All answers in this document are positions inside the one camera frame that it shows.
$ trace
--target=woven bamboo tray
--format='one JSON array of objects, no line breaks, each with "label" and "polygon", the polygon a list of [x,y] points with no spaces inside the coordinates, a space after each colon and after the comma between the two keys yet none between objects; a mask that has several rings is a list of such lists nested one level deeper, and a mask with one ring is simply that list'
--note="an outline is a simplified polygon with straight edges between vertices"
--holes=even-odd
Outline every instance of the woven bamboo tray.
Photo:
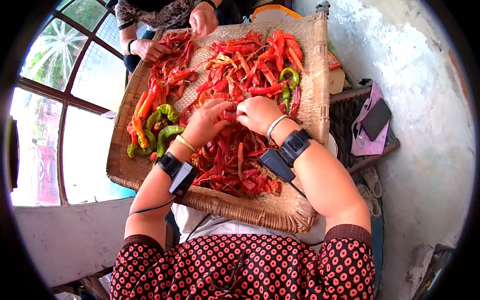
[{"label": "woven bamboo tray", "polygon": [[[324,12],[292,22],[248,23],[218,27],[210,36],[196,40],[198,48],[190,62],[194,65],[205,61],[210,55],[209,46],[217,39],[226,40],[245,36],[249,30],[262,33],[264,41],[275,29],[295,36],[303,51],[303,66],[309,75],[300,75],[301,104],[298,119],[303,121],[315,139],[322,145],[328,143],[328,59],[327,25]],[[163,32],[157,32],[154,40],[159,40]],[[135,69],[128,83],[121,103],[110,144],[107,160],[107,175],[113,182],[139,190],[150,171],[146,158],[130,159],[127,146],[131,139],[126,127],[132,118],[135,105],[143,91],[148,90],[151,63],[143,61]],[[189,85],[174,106],[180,112],[196,98],[196,87],[205,81],[205,72],[199,72],[196,82]],[[289,185],[284,184],[279,197],[263,193],[257,199],[237,198],[207,188],[192,186],[183,199],[177,203],[190,206],[216,216],[292,233],[308,232],[313,224],[316,211]]]}]

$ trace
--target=gold bangle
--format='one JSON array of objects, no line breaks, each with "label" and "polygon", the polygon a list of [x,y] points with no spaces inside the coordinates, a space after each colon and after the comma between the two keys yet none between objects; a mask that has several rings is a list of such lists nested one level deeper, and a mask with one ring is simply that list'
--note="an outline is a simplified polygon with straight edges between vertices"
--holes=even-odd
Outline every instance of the gold bangle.
[{"label": "gold bangle", "polygon": [[184,144],[185,146],[187,146],[187,148],[189,148],[193,153],[197,152],[197,150],[195,150],[195,148],[193,148],[193,146],[190,145],[189,142],[187,142],[184,138],[182,138],[181,135],[177,135],[175,139],[178,140],[180,143]]}]

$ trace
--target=black wristband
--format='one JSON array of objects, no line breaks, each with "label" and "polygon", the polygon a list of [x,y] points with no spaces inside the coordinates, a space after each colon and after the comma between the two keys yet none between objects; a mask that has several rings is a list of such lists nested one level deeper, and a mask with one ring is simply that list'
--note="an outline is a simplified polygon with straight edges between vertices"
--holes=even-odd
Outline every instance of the black wristband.
[{"label": "black wristband", "polygon": [[210,4],[213,7],[214,10],[216,10],[216,5],[212,0],[202,0],[202,2],[207,2],[208,4]]},{"label": "black wristband", "polygon": [[130,42],[128,42],[128,45],[127,45],[127,51],[128,53],[130,53],[130,55],[132,54],[132,51],[130,50],[130,45],[132,44],[133,41],[136,41],[136,39],[131,40]]},{"label": "black wristband", "polygon": [[313,140],[313,137],[308,130],[295,130],[287,136],[282,146],[278,149],[278,154],[280,154],[290,168],[293,168],[293,162],[295,159],[297,159],[297,157],[299,157],[299,155],[310,146],[308,140]]},{"label": "black wristband", "polygon": [[170,176],[170,178],[172,178],[172,180],[181,167],[181,162],[179,162],[170,152],[158,157],[156,163],[165,171],[165,173],[167,173],[167,175]]}]

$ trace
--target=mobile phone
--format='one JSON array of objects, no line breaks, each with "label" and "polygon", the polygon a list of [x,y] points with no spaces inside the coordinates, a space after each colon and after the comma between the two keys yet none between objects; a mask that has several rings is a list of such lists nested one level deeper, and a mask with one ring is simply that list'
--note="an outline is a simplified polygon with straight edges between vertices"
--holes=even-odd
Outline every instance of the mobile phone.
[{"label": "mobile phone", "polygon": [[380,98],[360,122],[362,129],[371,141],[374,141],[377,138],[378,134],[382,131],[382,128],[387,124],[391,116],[392,112],[388,108],[388,105],[383,98]]}]

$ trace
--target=window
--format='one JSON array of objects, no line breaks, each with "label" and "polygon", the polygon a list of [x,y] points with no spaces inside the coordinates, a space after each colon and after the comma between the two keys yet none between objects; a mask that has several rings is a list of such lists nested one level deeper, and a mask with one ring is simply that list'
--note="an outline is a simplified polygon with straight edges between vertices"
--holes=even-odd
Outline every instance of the window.
[{"label": "window", "polygon": [[30,47],[13,93],[19,174],[13,205],[68,205],[135,196],[106,163],[126,69],[117,22],[101,0],[63,0]]}]

